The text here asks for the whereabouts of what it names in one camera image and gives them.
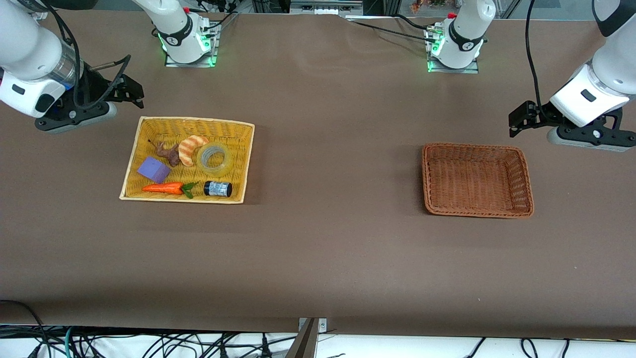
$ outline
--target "yellow wicker basket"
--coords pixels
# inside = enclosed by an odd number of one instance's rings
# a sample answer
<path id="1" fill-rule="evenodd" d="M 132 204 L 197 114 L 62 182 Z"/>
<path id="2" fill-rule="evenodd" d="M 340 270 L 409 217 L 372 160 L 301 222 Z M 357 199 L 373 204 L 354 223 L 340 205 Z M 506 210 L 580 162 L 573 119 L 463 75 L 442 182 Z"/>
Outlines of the yellow wicker basket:
<path id="1" fill-rule="evenodd" d="M 192 190 L 193 199 L 188 199 L 185 195 L 177 196 L 173 194 L 162 194 L 153 192 L 143 192 L 141 189 L 153 182 L 137 172 L 137 168 L 147 157 L 158 159 L 168 165 L 168 160 L 159 158 L 155 154 L 153 143 L 165 142 L 165 147 L 179 143 L 188 136 L 197 134 L 204 136 L 210 142 L 220 142 L 225 144 L 234 159 L 232 170 L 220 178 L 210 177 L 201 170 L 195 163 L 192 167 L 179 164 L 165 179 L 169 182 L 198 182 Z M 205 203 L 205 204 L 240 204 L 245 198 L 245 187 L 247 186 L 247 169 L 249 158 L 252 153 L 252 141 L 254 139 L 254 125 L 232 120 L 190 118 L 190 117 L 141 117 L 137 127 L 135 143 L 132 147 L 130 162 L 126 172 L 126 178 L 121 188 L 121 200 L 141 200 L 141 201 L 175 201 L 179 203 Z M 198 150 L 195 150 L 193 158 L 197 158 Z M 214 180 L 215 182 L 232 183 L 232 194 L 230 197 L 206 196 L 203 193 L 204 182 Z"/>

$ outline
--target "purple cube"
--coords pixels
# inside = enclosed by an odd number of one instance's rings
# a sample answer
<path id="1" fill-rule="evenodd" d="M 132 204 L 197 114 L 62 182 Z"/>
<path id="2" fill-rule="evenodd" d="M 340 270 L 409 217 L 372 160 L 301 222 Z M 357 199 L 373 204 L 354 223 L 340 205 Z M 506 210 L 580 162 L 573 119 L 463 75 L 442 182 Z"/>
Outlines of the purple cube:
<path id="1" fill-rule="evenodd" d="M 170 174 L 170 168 L 155 158 L 147 157 L 146 160 L 141 163 L 137 172 L 153 182 L 161 184 L 168 174 Z"/>

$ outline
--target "toy carrot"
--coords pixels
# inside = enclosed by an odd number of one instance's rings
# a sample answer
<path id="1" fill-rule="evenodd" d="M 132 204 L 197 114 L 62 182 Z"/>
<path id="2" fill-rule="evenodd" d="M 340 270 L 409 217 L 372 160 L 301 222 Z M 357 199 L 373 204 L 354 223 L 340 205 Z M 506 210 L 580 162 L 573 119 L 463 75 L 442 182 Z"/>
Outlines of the toy carrot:
<path id="1" fill-rule="evenodd" d="M 162 193 L 166 193 L 166 194 L 176 194 L 176 195 L 186 194 L 188 199 L 192 199 L 192 198 L 194 198 L 194 196 L 192 196 L 192 193 L 190 191 L 195 186 L 195 184 L 196 184 L 196 182 L 187 183 L 187 184 L 184 184 L 182 182 L 151 184 L 151 185 L 147 185 L 147 186 L 143 187 L 141 189 L 141 191 L 144 191 L 144 192 L 162 192 Z"/>

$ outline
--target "white floor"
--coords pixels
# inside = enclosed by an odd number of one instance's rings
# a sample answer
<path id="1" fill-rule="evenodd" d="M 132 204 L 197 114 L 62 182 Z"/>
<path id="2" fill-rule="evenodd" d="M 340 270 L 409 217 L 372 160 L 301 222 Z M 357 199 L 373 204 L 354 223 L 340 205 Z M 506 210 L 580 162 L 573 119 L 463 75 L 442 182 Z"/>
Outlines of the white floor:
<path id="1" fill-rule="evenodd" d="M 293 334 L 268 334 L 270 341 L 293 336 Z M 216 341 L 218 334 L 201 334 L 204 342 Z M 148 347 L 157 340 L 153 336 L 133 338 L 104 338 L 95 341 L 95 347 L 105 358 L 141 358 Z M 451 337 L 405 337 L 405 336 L 349 336 L 343 334 L 322 334 L 316 358 L 465 358 L 473 350 L 479 338 Z M 291 340 L 271 346 L 273 353 L 286 350 Z M 560 358 L 565 342 L 562 340 L 533 340 L 540 358 Z M 260 333 L 245 333 L 231 340 L 230 344 L 261 344 Z M 0 339 L 0 358 L 27 357 L 37 345 L 36 340 Z M 197 354 L 201 349 L 197 344 L 190 345 Z M 229 348 L 230 358 L 238 358 L 250 351 L 250 348 Z M 54 351 L 53 358 L 66 358 Z M 169 358 L 192 358 L 194 352 L 188 348 L 177 348 Z M 46 349 L 39 351 L 39 358 L 48 357 Z M 516 338 L 488 338 L 482 344 L 475 358 L 524 358 L 520 340 Z M 606 341 L 571 341 L 566 358 L 634 358 L 636 343 Z"/>

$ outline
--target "tabletop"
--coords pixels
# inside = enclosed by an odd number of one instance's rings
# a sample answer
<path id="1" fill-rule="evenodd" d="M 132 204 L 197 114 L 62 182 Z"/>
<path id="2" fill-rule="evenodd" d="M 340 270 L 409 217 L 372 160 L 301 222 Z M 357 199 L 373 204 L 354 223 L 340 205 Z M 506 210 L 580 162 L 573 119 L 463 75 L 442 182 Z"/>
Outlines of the tabletop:
<path id="1" fill-rule="evenodd" d="M 146 107 L 51 135 L 0 106 L 0 297 L 45 324 L 636 335 L 636 154 L 508 137 L 508 113 L 534 98 L 523 21 L 494 21 L 480 73 L 453 75 L 427 72 L 419 40 L 332 15 L 239 15 L 215 68 L 176 69 L 143 12 L 60 14 L 89 64 L 132 55 Z M 593 22 L 530 31 L 544 101 L 603 43 Z M 245 203 L 120 201 L 142 115 L 255 124 Z M 631 104 L 625 129 L 635 117 Z M 534 216 L 428 214 L 432 141 L 520 147 Z"/>

